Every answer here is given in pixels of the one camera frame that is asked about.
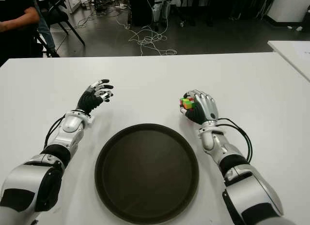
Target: white wall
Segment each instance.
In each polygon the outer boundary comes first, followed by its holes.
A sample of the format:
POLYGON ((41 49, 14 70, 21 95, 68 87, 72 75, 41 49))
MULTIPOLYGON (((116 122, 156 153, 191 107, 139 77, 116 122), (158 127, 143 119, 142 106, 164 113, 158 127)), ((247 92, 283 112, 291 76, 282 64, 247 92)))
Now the white wall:
POLYGON ((268 16, 277 22, 301 22, 310 0, 275 0, 268 16))

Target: round tray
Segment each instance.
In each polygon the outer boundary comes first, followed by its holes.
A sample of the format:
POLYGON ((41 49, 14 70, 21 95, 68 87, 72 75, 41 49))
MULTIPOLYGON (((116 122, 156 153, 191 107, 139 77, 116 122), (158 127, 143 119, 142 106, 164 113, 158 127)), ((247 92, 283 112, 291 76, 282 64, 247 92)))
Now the round tray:
POLYGON ((101 150, 95 184, 116 216, 135 224, 172 219, 192 200, 199 170, 194 151, 176 131, 139 124, 114 135, 101 150))

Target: black shirt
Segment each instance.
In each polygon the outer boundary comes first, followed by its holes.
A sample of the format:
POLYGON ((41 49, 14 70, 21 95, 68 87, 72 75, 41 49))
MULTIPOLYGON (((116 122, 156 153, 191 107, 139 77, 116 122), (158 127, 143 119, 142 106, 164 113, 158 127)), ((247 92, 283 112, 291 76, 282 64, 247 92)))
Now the black shirt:
POLYGON ((0 0, 0 21, 16 19, 29 7, 34 7, 32 0, 0 0))

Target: black cable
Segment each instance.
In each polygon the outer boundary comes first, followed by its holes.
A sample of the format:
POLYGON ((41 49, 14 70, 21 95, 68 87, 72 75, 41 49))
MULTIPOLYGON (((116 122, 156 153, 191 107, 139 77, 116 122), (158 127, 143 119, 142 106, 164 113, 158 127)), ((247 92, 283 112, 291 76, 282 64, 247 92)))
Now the black cable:
POLYGON ((252 146, 252 142, 251 142, 249 136, 247 135, 247 133, 241 127, 239 127, 236 123, 234 123, 232 120, 230 120, 229 118, 220 118, 218 120, 228 120, 233 125, 235 125, 237 128, 239 128, 240 132, 243 133, 247 137, 249 144, 250 144, 250 152, 248 153, 248 157, 249 157, 248 161, 250 162, 252 160, 252 157, 253 157, 253 146, 252 146))
POLYGON ((245 138, 247 145, 248 145, 247 161, 250 163, 252 160, 252 157, 253 157, 253 147, 252 147, 251 140, 250 140, 249 136, 247 135, 247 133, 241 127, 239 127, 236 123, 234 123, 232 120, 230 120, 228 118, 220 118, 218 120, 228 120, 234 126, 232 126, 230 124, 219 124, 218 126, 229 126, 229 127, 235 128, 245 138))
POLYGON ((45 142, 44 142, 44 148, 47 146, 47 143, 48 143, 48 139, 50 137, 50 135, 56 130, 56 128, 60 125, 60 123, 62 122, 62 120, 64 119, 64 116, 62 116, 61 118, 57 119, 53 125, 50 127, 46 137, 45 137, 45 142))

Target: person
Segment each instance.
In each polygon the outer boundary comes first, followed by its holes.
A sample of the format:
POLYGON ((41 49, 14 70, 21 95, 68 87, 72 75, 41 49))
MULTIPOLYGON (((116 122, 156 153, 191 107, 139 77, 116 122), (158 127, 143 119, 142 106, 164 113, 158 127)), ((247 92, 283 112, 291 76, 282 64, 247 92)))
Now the person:
POLYGON ((55 43, 53 40, 53 36, 50 33, 49 27, 48 27, 42 13, 41 13, 41 10, 40 10, 40 7, 37 3, 37 0, 33 0, 33 3, 34 3, 34 7, 36 8, 36 10, 40 16, 38 30, 43 35, 45 42, 47 43, 46 45, 50 49, 50 55, 52 57, 59 57, 59 55, 57 54, 56 49, 55 49, 55 43))
POLYGON ((33 27, 40 20, 32 0, 0 0, 0 66, 31 57, 33 27))

